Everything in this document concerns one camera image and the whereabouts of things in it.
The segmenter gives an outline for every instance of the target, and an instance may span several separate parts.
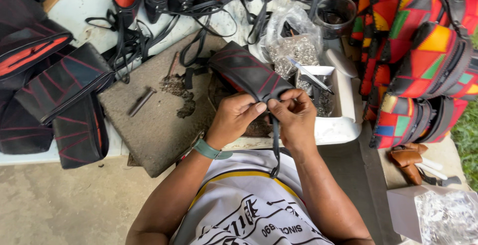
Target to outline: plastic bag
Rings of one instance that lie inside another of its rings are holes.
[[[415,198],[424,245],[469,245],[478,241],[478,203],[463,191]]]
[[[294,35],[292,37],[281,35],[286,22]],[[280,76],[289,78],[297,71],[286,56],[291,56],[302,65],[319,65],[318,58],[323,48],[320,28],[312,23],[305,10],[298,5],[279,7],[272,14],[266,32],[266,49]]]

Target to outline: blue patch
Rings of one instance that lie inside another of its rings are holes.
[[[393,132],[395,131],[394,126],[379,126],[376,125],[376,133],[383,136],[393,137]]]

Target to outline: metal rod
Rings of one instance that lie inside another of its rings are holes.
[[[154,93],[157,93],[158,91],[156,91],[156,89],[150,87],[148,89],[148,92],[146,93],[146,95],[144,95],[140,101],[138,101],[135,106],[131,109],[131,111],[128,113],[128,115],[130,117],[133,117],[140,109],[141,107],[143,107],[143,105],[149,100],[149,98],[151,98],[151,96],[154,94]]]

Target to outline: white box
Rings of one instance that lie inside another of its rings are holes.
[[[415,197],[428,191],[433,191],[439,195],[445,195],[446,193],[460,190],[435,185],[420,185],[388,190],[387,198],[393,230],[395,232],[416,242],[422,243],[418,212],[415,206]],[[478,195],[476,192],[465,193],[478,202]]]

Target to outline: wristwatch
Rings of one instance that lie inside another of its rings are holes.
[[[198,139],[194,144],[193,149],[198,151],[201,155],[210,159],[227,159],[232,156],[231,151],[224,152],[222,150],[216,150],[209,146],[203,139]]]

